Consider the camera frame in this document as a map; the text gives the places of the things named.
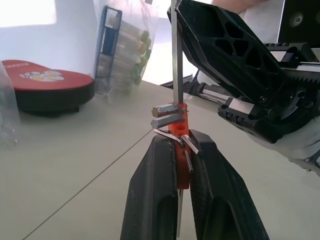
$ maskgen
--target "person's hand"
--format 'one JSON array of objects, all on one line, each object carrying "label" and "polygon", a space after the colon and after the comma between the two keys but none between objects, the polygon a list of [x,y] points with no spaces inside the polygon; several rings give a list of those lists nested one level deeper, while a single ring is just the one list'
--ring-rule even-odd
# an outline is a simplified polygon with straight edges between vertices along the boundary
[{"label": "person's hand", "polygon": [[213,0],[212,4],[236,14],[268,0]]}]

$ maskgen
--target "table surface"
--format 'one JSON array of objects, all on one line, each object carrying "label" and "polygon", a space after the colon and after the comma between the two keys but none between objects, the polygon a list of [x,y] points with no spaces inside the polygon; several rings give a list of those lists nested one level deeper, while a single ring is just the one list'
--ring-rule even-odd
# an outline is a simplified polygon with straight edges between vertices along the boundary
[{"label": "table surface", "polygon": [[[1,239],[119,240],[130,178],[154,136],[151,109],[172,95],[142,82],[112,104],[95,97],[79,113],[22,114],[18,150],[0,152]],[[186,99],[190,127],[208,134],[242,176],[270,239],[319,239],[319,177],[251,141],[216,104]],[[189,191],[180,239],[196,239]]]}]

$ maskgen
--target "blue rack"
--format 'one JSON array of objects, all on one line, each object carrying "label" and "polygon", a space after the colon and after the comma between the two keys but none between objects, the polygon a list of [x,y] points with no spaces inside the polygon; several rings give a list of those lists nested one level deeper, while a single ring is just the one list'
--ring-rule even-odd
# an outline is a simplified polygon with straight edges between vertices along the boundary
[{"label": "blue rack", "polygon": [[[115,19],[117,19],[118,22],[114,24],[114,26],[110,27],[107,26],[107,19],[109,14],[114,14]],[[105,6],[102,11],[100,25],[99,25],[99,32],[97,37],[97,49],[96,49],[96,58],[95,58],[95,64],[94,64],[94,78],[97,77],[101,78],[109,78],[112,73],[112,68],[114,64],[114,58],[115,58],[115,52],[117,48],[117,42],[118,42],[118,36],[119,36],[119,30],[121,26],[121,20],[122,20],[122,14],[123,12],[121,10],[114,9],[112,7]],[[99,76],[98,75],[98,66],[99,66],[99,59],[100,55],[103,54],[105,56],[109,56],[111,58],[110,62],[110,71],[107,76]]]}]

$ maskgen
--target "plastic bag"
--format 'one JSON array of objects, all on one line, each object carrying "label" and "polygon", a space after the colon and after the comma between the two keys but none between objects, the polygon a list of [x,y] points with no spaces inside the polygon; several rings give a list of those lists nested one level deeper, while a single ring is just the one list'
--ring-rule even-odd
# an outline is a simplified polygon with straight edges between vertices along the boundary
[{"label": "plastic bag", "polygon": [[17,146],[19,126],[20,119],[15,91],[0,61],[0,149]]},{"label": "plastic bag", "polygon": [[140,84],[158,22],[155,0],[94,0],[98,21],[96,94],[128,93]]}]

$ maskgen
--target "orange plastic block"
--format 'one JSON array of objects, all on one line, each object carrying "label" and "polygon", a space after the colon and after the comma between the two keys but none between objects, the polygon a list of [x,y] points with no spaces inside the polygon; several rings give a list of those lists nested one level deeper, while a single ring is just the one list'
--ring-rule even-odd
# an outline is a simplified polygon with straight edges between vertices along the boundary
[{"label": "orange plastic block", "polygon": [[[181,137],[182,135],[189,136],[189,124],[188,124],[188,111],[187,104],[181,103],[180,107],[184,109],[184,122],[173,123],[168,126],[171,134]],[[177,171],[177,188],[178,189],[188,189],[190,183],[190,173],[187,164],[187,157],[185,150],[177,143],[174,143],[175,148],[175,159],[176,159],[176,171]],[[191,150],[189,146],[185,146],[189,156],[191,156]]]}]

